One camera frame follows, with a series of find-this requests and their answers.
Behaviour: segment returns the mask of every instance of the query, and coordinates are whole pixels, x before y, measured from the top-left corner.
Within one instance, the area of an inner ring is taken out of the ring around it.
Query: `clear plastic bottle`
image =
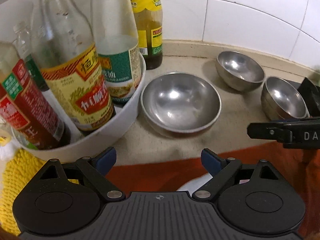
[[[141,80],[138,32],[130,0],[91,0],[91,21],[113,102],[123,105]]]
[[[90,24],[73,0],[32,3],[32,57],[67,115],[90,133],[115,115]]]
[[[17,35],[16,48],[20,57],[24,60],[26,67],[29,70],[31,78],[36,83],[37,87],[41,91],[49,90],[44,78],[41,75],[39,68],[34,62],[31,56],[31,44],[30,44],[30,33],[27,29],[27,25],[24,21],[19,22],[13,27],[14,32]]]
[[[38,149],[70,143],[70,131],[32,80],[11,43],[0,42],[0,115]]]

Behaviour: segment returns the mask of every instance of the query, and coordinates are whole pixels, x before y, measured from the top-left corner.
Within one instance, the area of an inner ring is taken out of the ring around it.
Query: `beige countertop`
[[[147,82],[167,72],[196,74],[211,82],[217,89],[222,101],[221,115],[217,122],[201,135],[191,138],[166,138],[156,133],[140,113],[126,134],[114,144],[117,150],[116,165],[195,158],[200,156],[203,148],[222,153],[267,142],[250,139],[246,134],[250,122],[268,121],[260,104],[262,88],[245,94],[229,88],[218,76],[213,60],[223,50],[237,50],[254,58],[263,66],[267,76],[302,82],[303,76],[314,74],[314,71],[293,62],[247,49],[191,41],[165,41],[166,56],[163,63],[159,68],[147,71]],[[0,161],[0,181],[5,164]]]
[[[301,76],[281,70],[268,67],[264,67],[264,70],[267,76],[278,76],[296,82],[303,80]],[[147,82],[163,73],[175,71],[196,74],[215,86],[222,101],[219,119],[202,135],[166,138],[156,133],[140,113],[132,127],[114,145],[117,150],[117,165],[195,158],[200,156],[203,148],[222,153],[267,142],[250,139],[246,133],[250,122],[268,121],[260,103],[262,87],[249,93],[238,93],[218,76],[214,60],[175,56],[164,57],[159,68],[147,71]]]

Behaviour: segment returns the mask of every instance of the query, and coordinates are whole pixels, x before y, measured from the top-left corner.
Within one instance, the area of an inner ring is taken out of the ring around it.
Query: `metal bowl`
[[[152,80],[141,93],[149,124],[159,133],[191,134],[218,119],[221,99],[207,81],[188,73],[167,73]]]
[[[261,105],[271,120],[308,116],[306,104],[300,93],[287,81],[278,77],[266,79],[261,94]]]
[[[258,88],[266,76],[257,62],[236,51],[220,53],[216,60],[216,68],[228,86],[241,92]]]

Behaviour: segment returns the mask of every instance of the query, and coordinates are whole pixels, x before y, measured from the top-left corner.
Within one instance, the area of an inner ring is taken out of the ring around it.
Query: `yellow bottle label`
[[[148,56],[147,31],[139,31],[139,50],[143,56]]]
[[[162,52],[162,26],[151,30],[152,55]]]
[[[95,44],[62,65],[41,69],[63,109],[80,130],[95,130],[112,117],[114,107]]]
[[[134,13],[142,12],[144,9],[154,12],[162,10],[160,0],[131,0],[131,4]]]

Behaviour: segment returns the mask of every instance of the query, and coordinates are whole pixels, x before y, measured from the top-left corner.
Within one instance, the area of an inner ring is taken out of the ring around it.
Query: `orange cloth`
[[[234,157],[246,164],[256,164],[260,159],[270,161],[306,203],[306,215],[299,230],[305,237],[312,232],[320,231],[319,153],[284,149],[282,144],[271,142],[226,152],[220,156]],[[128,195],[130,191],[175,191],[189,180],[206,173],[200,159],[196,158],[167,163],[116,166],[111,169],[107,179]]]

